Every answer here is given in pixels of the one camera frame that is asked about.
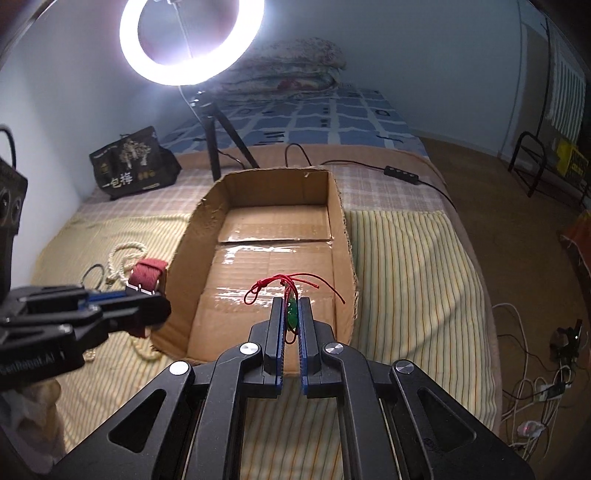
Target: blue gripper pad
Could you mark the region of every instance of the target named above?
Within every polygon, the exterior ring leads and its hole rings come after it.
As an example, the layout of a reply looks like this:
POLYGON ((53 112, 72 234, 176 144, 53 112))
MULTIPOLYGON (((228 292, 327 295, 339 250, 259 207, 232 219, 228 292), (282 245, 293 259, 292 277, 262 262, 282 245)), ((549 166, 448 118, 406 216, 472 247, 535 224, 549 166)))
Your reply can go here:
POLYGON ((88 299, 86 301, 81 300, 78 303, 78 310, 84 310, 88 308, 88 305, 94 303, 96 301, 104 301, 104 300, 112 300, 112 299, 120 299, 121 297, 125 297, 127 294, 125 290, 114 290, 114 291, 107 291, 104 293, 93 293, 88 295, 88 299))
POLYGON ((283 388, 283 363, 285 361, 285 334, 287 323, 283 300, 281 301, 281 315, 279 317, 279 338, 277 340, 277 373, 275 374, 275 387, 277 393, 283 388))
POLYGON ((301 312, 301 304, 300 300, 298 300, 298 309, 297 309, 297 316, 298 316, 298 347, 300 349, 300 378, 301 378, 301 390, 304 395, 308 394, 308 353, 306 352, 306 331, 304 328, 304 323, 301 321, 300 318, 301 312))

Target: black bag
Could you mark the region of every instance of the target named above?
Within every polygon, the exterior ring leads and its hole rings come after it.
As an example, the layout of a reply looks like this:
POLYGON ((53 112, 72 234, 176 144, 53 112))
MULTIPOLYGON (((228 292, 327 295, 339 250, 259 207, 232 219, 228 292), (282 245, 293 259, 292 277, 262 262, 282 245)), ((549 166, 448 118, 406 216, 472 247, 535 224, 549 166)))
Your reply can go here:
POLYGON ((91 153, 90 162, 96 184, 111 200, 173 185, 181 171, 174 154, 158 144, 154 127, 91 153))

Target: floor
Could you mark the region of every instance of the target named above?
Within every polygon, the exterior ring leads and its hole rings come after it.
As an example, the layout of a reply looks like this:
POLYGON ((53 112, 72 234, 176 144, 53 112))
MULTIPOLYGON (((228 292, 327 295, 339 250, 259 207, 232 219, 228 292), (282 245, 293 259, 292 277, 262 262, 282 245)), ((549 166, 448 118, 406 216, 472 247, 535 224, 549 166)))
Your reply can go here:
MULTIPOLYGON (((445 142, 423 139, 433 163, 443 173, 448 191, 476 251, 493 304, 509 302, 517 307, 523 321, 530 352, 548 368, 549 340, 557 327, 574 326, 587 311, 569 260, 557 241, 557 232, 572 223, 577 212, 541 194, 528 198, 525 187, 506 164, 495 157, 445 142)), ((511 333, 521 339, 513 312, 495 309, 497 334, 511 333)), ((499 338, 503 388, 511 391, 522 377, 524 353, 510 337, 499 338)), ((581 353, 579 365, 591 368, 589 350, 581 353)), ((548 373, 530 357, 528 378, 548 373)), ((550 476, 573 438, 591 412, 591 387, 584 371, 579 371, 567 390, 558 411, 550 448, 543 458, 547 436, 540 439, 531 459, 536 478, 550 476)), ((504 399, 503 411, 509 406, 504 399)), ((517 415, 517 425, 539 420, 542 404, 517 415)), ((506 425, 501 427, 505 440, 506 425)))

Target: screw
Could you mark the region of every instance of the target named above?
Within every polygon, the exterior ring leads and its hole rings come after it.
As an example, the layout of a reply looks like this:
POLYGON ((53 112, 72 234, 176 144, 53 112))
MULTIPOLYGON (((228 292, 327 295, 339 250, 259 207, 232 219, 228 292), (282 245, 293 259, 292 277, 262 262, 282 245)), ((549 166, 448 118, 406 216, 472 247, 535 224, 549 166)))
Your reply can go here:
POLYGON ((394 368, 396 368, 398 372, 408 375, 413 373, 414 365, 412 364, 412 362, 409 362, 408 360, 399 360, 394 365, 394 368))
POLYGON ((324 350, 326 350, 326 353, 331 353, 332 355, 338 355, 339 353, 341 353, 344 350, 345 347, 343 347, 343 345, 341 343, 338 342, 331 342, 331 343, 327 343, 326 346, 324 347, 324 350))
POLYGON ((258 352, 258 345, 252 342, 243 343, 240 346, 240 352, 244 353, 244 355, 252 355, 258 352))
POLYGON ((189 364, 187 362, 175 362, 168 367, 168 370, 173 375, 184 375, 189 371, 189 364))

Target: ring light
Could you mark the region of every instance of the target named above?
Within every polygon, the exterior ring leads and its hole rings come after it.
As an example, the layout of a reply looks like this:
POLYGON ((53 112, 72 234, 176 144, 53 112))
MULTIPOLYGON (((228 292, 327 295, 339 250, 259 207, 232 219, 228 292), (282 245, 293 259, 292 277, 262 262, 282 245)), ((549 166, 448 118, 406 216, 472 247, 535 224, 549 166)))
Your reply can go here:
POLYGON ((139 42, 139 18, 148 0, 129 0, 119 27, 121 50, 142 77, 162 85, 196 85, 223 72, 239 59, 261 26, 265 0, 239 0, 238 17, 227 39, 212 51, 175 65, 156 63, 139 42))

